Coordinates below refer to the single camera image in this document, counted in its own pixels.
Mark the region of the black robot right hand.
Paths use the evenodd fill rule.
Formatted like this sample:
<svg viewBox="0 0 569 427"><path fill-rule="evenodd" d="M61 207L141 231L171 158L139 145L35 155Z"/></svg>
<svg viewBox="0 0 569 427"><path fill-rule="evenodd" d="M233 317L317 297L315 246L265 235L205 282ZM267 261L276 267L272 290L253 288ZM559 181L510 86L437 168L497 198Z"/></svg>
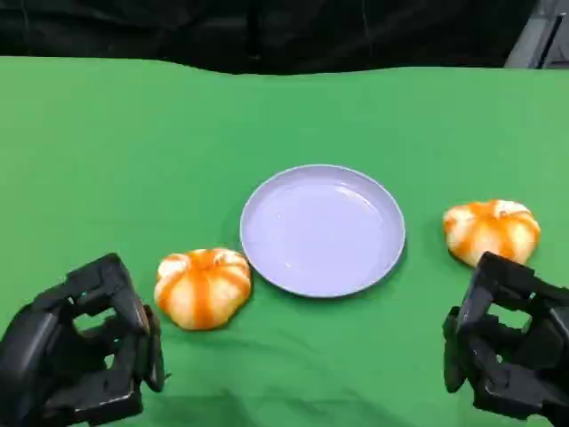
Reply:
<svg viewBox="0 0 569 427"><path fill-rule="evenodd" d="M444 381L469 383L475 408L568 424L568 290L486 252L443 324Z"/></svg>

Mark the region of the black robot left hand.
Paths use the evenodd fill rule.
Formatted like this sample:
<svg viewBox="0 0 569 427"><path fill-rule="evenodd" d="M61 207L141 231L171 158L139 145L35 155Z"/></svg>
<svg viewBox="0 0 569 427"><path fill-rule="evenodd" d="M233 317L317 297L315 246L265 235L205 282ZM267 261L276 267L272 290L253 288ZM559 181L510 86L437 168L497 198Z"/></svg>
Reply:
<svg viewBox="0 0 569 427"><path fill-rule="evenodd" d="M161 327L114 253L69 272L1 340L3 426L91 426L138 415L165 383Z"/></svg>

